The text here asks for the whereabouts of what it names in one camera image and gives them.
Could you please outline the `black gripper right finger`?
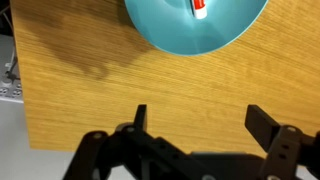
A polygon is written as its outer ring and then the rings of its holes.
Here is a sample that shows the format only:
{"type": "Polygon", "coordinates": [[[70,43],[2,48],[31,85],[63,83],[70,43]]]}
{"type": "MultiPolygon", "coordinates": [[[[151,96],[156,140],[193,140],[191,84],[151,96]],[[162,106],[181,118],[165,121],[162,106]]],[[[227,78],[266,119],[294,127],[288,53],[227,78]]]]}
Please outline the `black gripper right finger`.
{"type": "Polygon", "coordinates": [[[320,178],[320,136],[305,134],[292,125],[280,125],[257,105],[247,107],[245,127],[267,153],[259,170],[260,180],[300,180],[297,167],[304,166],[320,178]]]}

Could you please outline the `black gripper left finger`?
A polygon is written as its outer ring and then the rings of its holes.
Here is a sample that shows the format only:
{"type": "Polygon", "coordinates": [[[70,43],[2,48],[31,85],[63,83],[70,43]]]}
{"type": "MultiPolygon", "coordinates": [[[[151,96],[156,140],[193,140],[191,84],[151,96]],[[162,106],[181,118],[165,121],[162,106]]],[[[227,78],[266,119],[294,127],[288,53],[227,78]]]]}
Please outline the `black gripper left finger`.
{"type": "Polygon", "coordinates": [[[122,124],[112,134],[85,134],[63,180],[107,180],[111,170],[124,166],[136,180],[184,180],[184,154],[164,139],[146,132],[147,106],[139,105],[133,123],[122,124]]]}

